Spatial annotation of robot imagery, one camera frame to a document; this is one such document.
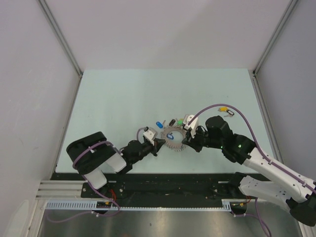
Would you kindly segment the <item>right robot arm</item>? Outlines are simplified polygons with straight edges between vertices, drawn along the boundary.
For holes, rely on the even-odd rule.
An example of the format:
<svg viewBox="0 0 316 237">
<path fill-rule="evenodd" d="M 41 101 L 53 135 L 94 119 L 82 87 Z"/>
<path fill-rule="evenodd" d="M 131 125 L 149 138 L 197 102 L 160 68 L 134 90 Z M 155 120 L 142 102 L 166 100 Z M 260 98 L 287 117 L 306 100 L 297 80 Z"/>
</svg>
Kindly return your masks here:
<svg viewBox="0 0 316 237">
<path fill-rule="evenodd" d="M 233 198 L 251 196 L 276 204 L 304 225 L 316 225 L 316 182 L 262 151 L 246 136 L 234 134 L 220 116 L 209 118 L 203 129 L 198 119 L 187 115 L 183 121 L 186 135 L 182 143 L 200 152 L 202 148 L 220 149 L 226 159 L 257 171 L 267 181 L 235 173 L 228 193 Z"/>
</svg>

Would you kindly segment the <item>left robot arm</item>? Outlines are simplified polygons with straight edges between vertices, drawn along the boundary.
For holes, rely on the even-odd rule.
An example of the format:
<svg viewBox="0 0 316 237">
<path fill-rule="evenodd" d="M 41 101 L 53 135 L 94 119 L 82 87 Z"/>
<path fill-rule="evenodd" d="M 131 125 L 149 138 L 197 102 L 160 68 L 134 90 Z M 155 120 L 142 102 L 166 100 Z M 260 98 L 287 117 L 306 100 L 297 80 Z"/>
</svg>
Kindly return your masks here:
<svg viewBox="0 0 316 237">
<path fill-rule="evenodd" d="M 102 198 L 108 194 L 108 180 L 101 170 L 101 165 L 108 165 L 115 173 L 125 174 L 133 168 L 133 164 L 147 155 L 157 156 L 166 140 L 157 138 L 157 133 L 146 131 L 144 141 L 130 141 L 121 151 L 107 140 L 104 134 L 96 132 L 72 142 L 66 152 L 75 169 L 88 184 L 92 192 Z"/>
</svg>

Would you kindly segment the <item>metal keyring holder disc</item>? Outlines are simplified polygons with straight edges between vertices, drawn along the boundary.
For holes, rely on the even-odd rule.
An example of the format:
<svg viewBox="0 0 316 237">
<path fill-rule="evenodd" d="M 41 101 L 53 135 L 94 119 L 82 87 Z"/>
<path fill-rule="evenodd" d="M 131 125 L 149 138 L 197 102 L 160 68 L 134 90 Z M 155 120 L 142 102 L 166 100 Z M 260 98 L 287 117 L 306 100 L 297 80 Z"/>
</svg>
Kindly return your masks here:
<svg viewBox="0 0 316 237">
<path fill-rule="evenodd" d="M 162 129 L 160 136 L 164 139 L 165 145 L 176 152 L 183 151 L 186 145 L 182 143 L 185 138 L 186 131 L 181 126 L 166 126 Z"/>
</svg>

